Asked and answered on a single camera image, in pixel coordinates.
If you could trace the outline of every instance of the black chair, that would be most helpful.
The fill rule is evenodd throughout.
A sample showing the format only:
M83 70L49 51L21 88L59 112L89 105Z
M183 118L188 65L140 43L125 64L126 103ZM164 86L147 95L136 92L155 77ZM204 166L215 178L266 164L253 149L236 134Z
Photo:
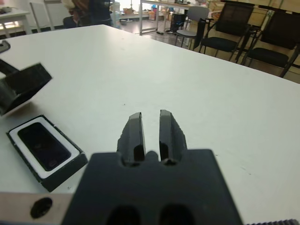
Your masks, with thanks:
M284 68L280 74L280 77L284 77L300 52L300 29L298 27L299 24L300 14L288 14L283 10L276 11L271 17L270 22L267 24L265 29L261 31L259 36L255 39L254 43L251 45L249 51L245 54L241 64L245 65L247 58L251 58L248 67L251 65L253 59L266 62L271 65ZM262 42L291 50L295 49L295 51L289 59L287 55L269 49L253 49L260 37Z
M226 1L219 20L209 27L205 38L202 39L199 52L201 51L202 46L204 46L204 54L206 47L217 49L215 57L219 50L232 53L229 58L230 61L242 37L249 29L248 20L252 14L253 7L254 4ZM221 37L208 37L208 34L213 27L216 27L216 31L235 35L240 38L236 42Z
M89 12L80 17L78 26L108 25L111 26L110 0L90 0Z

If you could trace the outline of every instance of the desk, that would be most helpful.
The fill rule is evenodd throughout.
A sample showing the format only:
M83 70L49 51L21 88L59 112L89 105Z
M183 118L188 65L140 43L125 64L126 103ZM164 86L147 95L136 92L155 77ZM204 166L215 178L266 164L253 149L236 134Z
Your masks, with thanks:
M156 13L156 27L152 28L146 28L143 29L143 3L148 3L152 5L157 5L157 13ZM158 14L159 14L159 6L166 6L166 7L174 7L174 8L180 8L180 9L189 9L192 5L183 5L183 4L177 4L177 3L170 3L170 2L164 2L164 1L158 1L158 0L141 0L140 3L140 34L142 34L143 31L149 31L149 30L158 30Z
M10 13L5 13L5 14L0 15L0 23L3 26L3 29L5 31L7 38L10 38L10 34L9 34L8 30L6 29L4 23L14 22L14 21L22 21L22 24L24 26L26 34L32 34L31 28L29 26L29 23L28 23L28 20L26 17L26 15L28 15L28 14L30 14L30 12L12 8L12 11Z
M146 150L159 153L159 110L167 109L188 148L214 151L245 224L300 219L298 84L104 25L9 42L3 60L17 69L41 62L53 79L0 117L0 191L46 192L5 134L35 116L44 114L90 158L116 151L135 112ZM83 170L54 193L74 192Z
M41 32L41 29L40 29L40 26L39 26L39 23L38 23L38 19L37 19L36 12L34 10L33 4L43 4L44 5L45 11L46 11L46 16L47 16L47 19L48 19L49 24L50 24L50 29L55 30L48 5L49 4L61 4L61 0L44 0L42 3L41 2L30 2L29 4L30 4L31 10L32 10L32 14L33 14L35 23L37 25L38 33Z

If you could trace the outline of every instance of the office chair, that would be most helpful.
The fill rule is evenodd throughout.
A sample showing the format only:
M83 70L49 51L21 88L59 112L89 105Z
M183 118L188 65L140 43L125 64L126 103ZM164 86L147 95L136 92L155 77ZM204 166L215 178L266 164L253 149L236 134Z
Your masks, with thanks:
M280 77L284 77L300 52L300 30L297 27L299 24L300 14L288 14L283 10L276 11L265 29L261 31L249 51L245 54L241 64L245 65L247 58L251 58L248 67L251 65L253 59L266 62L283 68ZM254 48L260 37L262 42L291 50L295 49L295 51L289 59L287 55L276 51L265 48Z
M205 37L202 39L199 52L201 51L202 46L204 46L204 54L206 47L216 49L217 52L215 57L217 56L219 50L232 53L229 58L230 61L242 37L249 29L248 20L252 14L254 4L236 1L225 2L226 3L223 7L219 20L209 27ZM221 37L208 37L208 34L213 27L216 27L216 31L235 35L240 38L236 42Z
M80 17L79 26L108 25L112 23L109 0L90 0L89 12Z
M177 30L176 31L176 39L175 46L177 42L178 36L182 37L181 47L183 45L184 38L197 39L197 37L203 37L204 28L205 28L205 19L208 16L209 9L200 6L191 6L187 12L187 17L189 20L194 20L198 22L197 32L189 31L189 30ZM193 45L193 50L196 48L196 41Z

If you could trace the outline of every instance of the hole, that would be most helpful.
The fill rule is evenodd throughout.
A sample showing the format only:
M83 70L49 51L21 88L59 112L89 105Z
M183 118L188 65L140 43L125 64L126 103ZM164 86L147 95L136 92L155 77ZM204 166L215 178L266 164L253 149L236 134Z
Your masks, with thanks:
M135 158L135 161L144 161L145 155L144 155L144 148L142 145L138 145L133 149L133 155Z
M33 204L33 207L30 211L30 215L34 219L41 218L50 210L51 207L51 198L41 198Z
M169 158L169 148L166 144L159 142L160 160Z
M112 211L107 225L140 225L141 219L137 210L132 206L120 206Z
M159 225L194 225L191 212L183 205L168 205L160 215Z
M163 163L164 165L169 166L169 165L176 165L177 161L169 158L169 159L165 159Z

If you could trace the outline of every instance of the gray chair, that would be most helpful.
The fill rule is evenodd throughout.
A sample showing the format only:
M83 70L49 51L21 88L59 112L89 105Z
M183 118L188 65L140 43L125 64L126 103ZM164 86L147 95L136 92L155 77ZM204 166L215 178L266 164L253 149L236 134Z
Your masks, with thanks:
M193 20L196 22L205 21L207 19L209 9L201 6L191 6L187 12L187 17L189 20ZM175 45L177 42L178 36L183 37L181 42L181 47L183 45L184 38L191 38L196 39L197 38L197 32L189 31L189 30L178 30L176 31L176 39L175 39Z

